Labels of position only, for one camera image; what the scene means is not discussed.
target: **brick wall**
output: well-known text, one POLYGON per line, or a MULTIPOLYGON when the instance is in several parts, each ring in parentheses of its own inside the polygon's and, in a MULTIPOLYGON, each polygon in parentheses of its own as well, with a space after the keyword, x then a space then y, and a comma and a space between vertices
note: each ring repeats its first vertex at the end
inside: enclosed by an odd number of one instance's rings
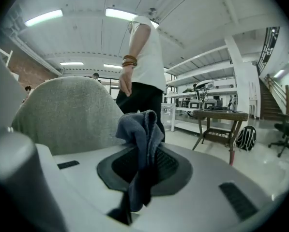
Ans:
POLYGON ((18 81, 23 87, 30 85, 32 88, 36 88, 45 80, 57 77, 23 52, 2 33, 0 33, 0 48, 7 53, 13 51, 8 67, 11 72, 19 75, 18 81))

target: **white floor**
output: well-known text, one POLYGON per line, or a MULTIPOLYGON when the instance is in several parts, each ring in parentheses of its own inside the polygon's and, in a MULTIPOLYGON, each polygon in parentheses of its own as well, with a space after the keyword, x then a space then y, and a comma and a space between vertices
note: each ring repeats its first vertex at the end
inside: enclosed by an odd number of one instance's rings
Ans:
MULTIPOLYGON (((174 132, 166 131, 166 143, 189 149, 193 148, 197 138, 186 130, 176 128, 174 132)), ((221 144, 205 140, 195 150, 229 162, 228 149, 221 144)), ((261 143, 256 143, 250 152, 236 148, 233 164, 234 168, 256 182, 273 199, 289 190, 289 150, 286 149, 278 158, 279 150, 280 147, 268 148, 261 143)))

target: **backpack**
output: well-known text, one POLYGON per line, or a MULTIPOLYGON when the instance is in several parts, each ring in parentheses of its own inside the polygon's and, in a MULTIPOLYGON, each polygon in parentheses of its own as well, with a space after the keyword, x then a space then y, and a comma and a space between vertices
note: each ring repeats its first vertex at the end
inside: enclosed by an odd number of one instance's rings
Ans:
POLYGON ((256 141, 256 130, 253 126, 244 127, 239 133, 236 145, 238 148, 250 151, 256 141))

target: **gray cloth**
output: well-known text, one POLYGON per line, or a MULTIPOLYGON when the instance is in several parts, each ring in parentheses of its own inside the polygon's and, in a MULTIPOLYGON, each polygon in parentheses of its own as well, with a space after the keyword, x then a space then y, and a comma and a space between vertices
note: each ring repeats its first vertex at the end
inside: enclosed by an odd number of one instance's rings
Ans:
POLYGON ((107 90, 87 77, 61 77, 39 85, 17 112, 12 127, 52 155, 123 144, 115 137, 122 112, 107 90))
POLYGON ((125 114, 119 120, 116 136, 138 147, 138 172, 128 188, 132 212, 139 211, 151 200, 155 153, 164 138, 156 122, 157 115, 152 110, 125 114))

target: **man's hand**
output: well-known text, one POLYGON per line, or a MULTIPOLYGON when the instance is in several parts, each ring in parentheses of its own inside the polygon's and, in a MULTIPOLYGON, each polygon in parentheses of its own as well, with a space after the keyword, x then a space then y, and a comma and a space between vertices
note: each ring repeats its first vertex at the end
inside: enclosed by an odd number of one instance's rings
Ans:
POLYGON ((123 91, 126 96, 131 95, 131 76, 133 74, 133 65, 123 67, 120 76, 120 90, 123 91))

